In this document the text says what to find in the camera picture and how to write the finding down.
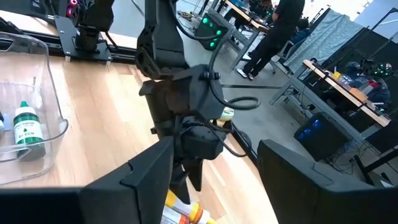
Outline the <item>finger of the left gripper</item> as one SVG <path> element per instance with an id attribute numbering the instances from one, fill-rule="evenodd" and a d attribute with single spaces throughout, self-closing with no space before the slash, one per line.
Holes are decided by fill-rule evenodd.
<path id="1" fill-rule="evenodd" d="M 188 172 L 188 178 L 196 191 L 201 191 L 203 159 L 188 159 L 183 162 L 183 167 Z"/>
<path id="2" fill-rule="evenodd" d="M 190 203 L 189 191 L 186 183 L 188 172 L 184 171 L 181 164 L 174 164 L 169 189 L 183 202 Z"/>

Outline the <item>orange brown paint bottle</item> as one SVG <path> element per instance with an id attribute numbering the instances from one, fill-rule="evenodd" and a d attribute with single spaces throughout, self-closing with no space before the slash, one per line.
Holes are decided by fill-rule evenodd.
<path id="1" fill-rule="evenodd" d="M 183 215 L 162 215 L 160 224 L 190 224 L 190 220 Z"/>

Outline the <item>yellow paint bottle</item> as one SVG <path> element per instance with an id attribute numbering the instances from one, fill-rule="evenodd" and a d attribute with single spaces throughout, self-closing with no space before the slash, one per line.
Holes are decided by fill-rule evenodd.
<path id="1" fill-rule="evenodd" d="M 183 215 L 190 220 L 190 224 L 217 224 L 198 202 L 183 203 L 171 190 L 167 192 L 163 215 Z"/>

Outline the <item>green paint bottle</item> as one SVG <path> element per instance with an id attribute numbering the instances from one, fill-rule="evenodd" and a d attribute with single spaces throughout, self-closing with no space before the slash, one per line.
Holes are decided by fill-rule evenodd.
<path id="1" fill-rule="evenodd" d="M 13 118 L 14 140 L 16 144 L 25 144 L 26 148 L 17 152 L 21 161 L 34 161 L 45 155 L 45 145 L 40 119 L 33 107 L 21 101 Z"/>

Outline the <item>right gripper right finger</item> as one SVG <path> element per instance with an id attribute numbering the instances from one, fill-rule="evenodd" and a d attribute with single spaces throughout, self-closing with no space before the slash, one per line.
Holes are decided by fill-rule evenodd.
<path id="1" fill-rule="evenodd" d="M 279 224 L 398 224 L 398 187 L 369 185 L 270 140 L 257 169 Z"/>

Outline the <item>person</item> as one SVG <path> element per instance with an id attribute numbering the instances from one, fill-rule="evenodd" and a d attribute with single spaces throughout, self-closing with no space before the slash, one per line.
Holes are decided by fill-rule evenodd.
<path id="1" fill-rule="evenodd" d="M 243 78 L 255 79 L 259 72 L 278 54 L 293 36 L 302 16 L 305 0 L 280 0 L 272 14 L 273 28 L 259 42 L 251 59 L 236 71 Z"/>
<path id="2" fill-rule="evenodd" d="M 310 35 L 309 21 L 308 19 L 300 19 L 297 24 L 297 29 L 295 34 L 291 38 L 291 42 L 293 44 L 297 44 L 303 39 L 307 38 Z"/>
<path id="3" fill-rule="evenodd" d="M 366 95 L 373 103 L 388 103 L 391 94 L 385 79 L 392 75 L 392 65 L 384 62 L 362 66 L 358 62 L 348 62 L 346 75 L 350 77 L 350 87 L 360 89 L 363 85 L 372 81 L 376 84 Z"/>

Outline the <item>clear plastic bin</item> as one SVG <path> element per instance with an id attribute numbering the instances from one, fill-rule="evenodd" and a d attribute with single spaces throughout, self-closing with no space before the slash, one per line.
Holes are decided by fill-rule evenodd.
<path id="1" fill-rule="evenodd" d="M 14 140 L 13 118 L 21 101 L 40 119 L 45 155 L 21 161 L 27 147 Z M 49 65 L 48 47 L 40 40 L 0 32 L 0 185 L 40 176 L 55 163 L 68 121 L 63 117 Z"/>

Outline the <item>black table frame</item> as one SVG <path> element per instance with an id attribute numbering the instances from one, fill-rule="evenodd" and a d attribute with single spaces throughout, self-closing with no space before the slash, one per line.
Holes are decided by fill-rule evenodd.
<path id="1" fill-rule="evenodd" d="M 72 23 L 66 17 L 58 16 L 55 20 L 44 18 L 43 21 L 47 23 L 48 26 L 52 26 L 57 29 L 58 33 L 63 34 L 67 29 L 72 28 Z M 49 55 L 57 57 L 71 57 L 72 52 L 67 50 L 67 45 L 62 43 L 62 38 L 59 35 L 46 33 L 44 31 L 33 30 L 30 28 L 17 27 L 10 21 L 6 21 L 4 18 L 0 17 L 0 32 L 7 32 L 12 34 L 27 35 L 44 42 L 48 49 Z M 111 42 L 111 38 L 114 34 L 108 34 L 106 38 L 101 37 L 99 39 L 99 46 L 104 48 L 104 50 L 109 54 L 107 61 L 113 61 L 116 63 L 134 64 L 136 56 L 136 48 L 130 48 L 125 46 L 115 47 Z M 254 151 L 252 150 L 252 143 L 249 136 L 244 132 L 239 130 L 235 124 L 231 121 L 222 122 L 222 127 L 226 128 L 231 132 L 235 140 L 243 148 L 246 155 L 249 156 L 250 160 L 253 162 L 256 160 Z"/>

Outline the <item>computer tower green lights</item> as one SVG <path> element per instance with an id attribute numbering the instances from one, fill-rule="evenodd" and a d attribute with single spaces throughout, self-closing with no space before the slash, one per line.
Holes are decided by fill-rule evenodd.
<path id="1" fill-rule="evenodd" d="M 199 26 L 195 31 L 195 36 L 197 37 L 208 37 L 216 36 L 215 38 L 208 40 L 200 40 L 199 43 L 204 49 L 209 51 L 214 51 L 219 44 L 222 37 L 232 29 L 232 25 L 224 19 L 220 14 L 207 12 L 204 14 Z"/>

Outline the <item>mint glazed toy donut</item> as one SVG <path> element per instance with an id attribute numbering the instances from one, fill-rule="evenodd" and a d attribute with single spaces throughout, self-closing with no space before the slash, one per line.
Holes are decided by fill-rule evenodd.
<path id="1" fill-rule="evenodd" d="M 230 121 L 234 116 L 234 109 L 230 107 L 225 107 L 221 116 L 217 119 L 217 121 L 227 122 Z"/>

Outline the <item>computer tower blue lights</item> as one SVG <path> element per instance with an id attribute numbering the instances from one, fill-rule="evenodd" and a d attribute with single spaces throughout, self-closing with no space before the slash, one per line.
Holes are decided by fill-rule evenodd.
<path id="1" fill-rule="evenodd" d="M 324 112 L 315 113 L 294 134 L 294 138 L 315 161 L 334 154 L 350 137 L 340 124 Z"/>

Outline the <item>grey tarp curtain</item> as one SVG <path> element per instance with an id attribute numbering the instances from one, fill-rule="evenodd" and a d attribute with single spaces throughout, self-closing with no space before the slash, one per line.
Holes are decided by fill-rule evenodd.
<path id="1" fill-rule="evenodd" d="M 301 46 L 284 62 L 296 72 L 304 60 L 315 58 L 322 63 L 354 37 L 363 26 L 346 15 L 329 10 L 322 21 L 304 40 Z"/>

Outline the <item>wooden top desk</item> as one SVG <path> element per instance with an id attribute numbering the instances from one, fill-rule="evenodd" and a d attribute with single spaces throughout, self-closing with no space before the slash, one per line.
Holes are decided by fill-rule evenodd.
<path id="1" fill-rule="evenodd" d="M 349 124 L 349 122 L 343 119 L 335 110 L 321 100 L 317 94 L 315 94 L 309 87 L 299 80 L 299 77 L 306 70 L 315 72 L 321 80 L 327 82 L 339 94 L 343 95 L 347 100 L 357 106 L 360 111 L 367 114 L 367 116 L 375 121 L 376 124 L 363 132 L 357 131 L 351 124 Z M 365 99 L 365 95 L 362 92 L 355 88 L 349 89 L 348 87 L 341 85 L 338 83 L 338 81 L 330 76 L 329 71 L 318 69 L 310 60 L 304 60 L 302 62 L 299 69 L 288 79 L 287 83 L 283 85 L 281 89 L 271 98 L 269 104 L 273 105 L 280 97 L 285 96 L 288 100 L 293 102 L 295 106 L 303 108 L 306 117 L 312 117 L 312 112 L 310 112 L 306 106 L 304 106 L 297 98 L 288 92 L 288 89 L 290 88 L 296 89 L 302 96 L 308 98 L 310 102 L 319 110 L 333 118 L 356 142 L 365 140 L 367 137 L 386 127 L 391 122 L 391 119 L 386 115 L 379 115 L 376 113 L 375 104 Z"/>
<path id="2" fill-rule="evenodd" d="M 252 46 L 258 35 L 260 33 L 267 34 L 271 28 L 265 23 L 262 23 L 259 19 L 251 17 L 248 12 L 239 8 L 230 0 L 214 0 L 211 8 L 215 12 L 220 14 L 222 5 L 224 4 L 232 8 L 234 12 L 238 13 L 246 22 L 248 22 L 252 26 L 251 35 L 249 37 L 246 37 L 245 35 L 240 33 L 232 24 L 227 23 L 226 25 L 233 31 L 230 36 L 234 37 L 235 40 L 238 40 L 239 43 L 242 45 L 242 47 L 240 47 L 239 45 L 236 45 L 236 43 L 233 42 L 229 37 L 227 38 L 226 43 L 228 43 L 230 47 L 237 53 L 236 58 L 231 64 L 231 69 L 234 70 L 240 61 L 247 62 L 249 60 L 248 57 L 245 58 L 246 52 L 249 50 L 250 46 Z"/>

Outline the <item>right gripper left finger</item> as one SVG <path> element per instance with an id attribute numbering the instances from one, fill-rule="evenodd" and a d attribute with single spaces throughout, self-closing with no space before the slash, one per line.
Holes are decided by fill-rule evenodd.
<path id="1" fill-rule="evenodd" d="M 0 189 L 0 224 L 160 224 L 173 155 L 166 137 L 84 187 Z"/>

